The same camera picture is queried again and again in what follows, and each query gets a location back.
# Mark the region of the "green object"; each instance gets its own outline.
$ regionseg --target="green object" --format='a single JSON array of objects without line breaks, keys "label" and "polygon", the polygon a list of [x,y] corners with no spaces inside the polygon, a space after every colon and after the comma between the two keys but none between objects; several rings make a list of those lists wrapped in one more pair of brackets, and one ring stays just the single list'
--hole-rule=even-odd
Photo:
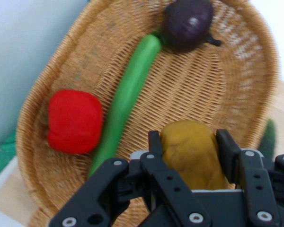
[{"label": "green object", "polygon": [[264,157],[272,160],[275,155],[275,123],[269,120],[258,150]]},{"label": "green object", "polygon": [[16,154],[16,132],[12,133],[0,146],[0,172]]},{"label": "green object", "polygon": [[161,48],[157,37],[146,35],[133,53],[106,117],[89,175],[106,159],[115,156],[124,126]]}]

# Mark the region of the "green cloth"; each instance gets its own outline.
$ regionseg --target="green cloth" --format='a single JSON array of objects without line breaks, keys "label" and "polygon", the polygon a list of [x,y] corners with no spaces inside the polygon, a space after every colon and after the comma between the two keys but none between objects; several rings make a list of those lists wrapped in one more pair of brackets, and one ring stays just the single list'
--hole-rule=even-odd
[{"label": "green cloth", "polygon": [[13,132],[0,146],[0,172],[16,155],[16,132]]},{"label": "green cloth", "polygon": [[275,123],[273,120],[269,120],[258,147],[258,150],[264,155],[264,157],[273,160],[275,156]]}]

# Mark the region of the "toy cucumber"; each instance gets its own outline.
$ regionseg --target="toy cucumber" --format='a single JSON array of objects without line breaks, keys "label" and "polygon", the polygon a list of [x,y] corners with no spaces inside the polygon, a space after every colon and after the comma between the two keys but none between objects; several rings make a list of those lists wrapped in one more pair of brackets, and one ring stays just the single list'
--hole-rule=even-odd
[{"label": "toy cucumber", "polygon": [[107,114],[89,175],[106,159],[115,156],[127,119],[161,48],[156,36],[146,35],[133,53]]}]

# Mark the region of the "wooden surface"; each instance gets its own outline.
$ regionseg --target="wooden surface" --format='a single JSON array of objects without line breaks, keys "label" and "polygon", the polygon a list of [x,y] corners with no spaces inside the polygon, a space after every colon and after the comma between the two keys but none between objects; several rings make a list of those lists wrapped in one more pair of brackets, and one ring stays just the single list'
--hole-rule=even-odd
[{"label": "wooden surface", "polygon": [[0,211],[26,226],[36,210],[17,166],[0,189]]},{"label": "wooden surface", "polygon": [[[284,154],[284,83],[281,82],[271,112],[276,124],[276,155]],[[0,211],[19,223],[26,225],[30,216],[37,209],[29,197],[18,167],[0,190]]]}]

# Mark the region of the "wicker basket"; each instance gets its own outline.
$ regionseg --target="wicker basket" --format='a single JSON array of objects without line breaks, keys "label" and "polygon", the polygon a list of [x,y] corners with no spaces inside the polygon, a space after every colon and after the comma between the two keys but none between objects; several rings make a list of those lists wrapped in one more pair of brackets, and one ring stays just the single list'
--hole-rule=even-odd
[{"label": "wicker basket", "polygon": [[[35,83],[17,131],[19,167],[39,206],[29,226],[46,222],[84,183],[92,155],[71,156],[46,142],[47,106],[61,89],[97,96],[107,113],[140,39],[163,19],[169,0],[93,0],[81,13]],[[211,32],[222,47],[203,44],[188,54],[158,55],[119,144],[118,156],[147,148],[147,132],[180,120],[226,128],[242,147],[255,148],[278,81],[270,32],[247,0],[213,0]],[[115,226],[136,226],[147,215],[134,200]]]}]

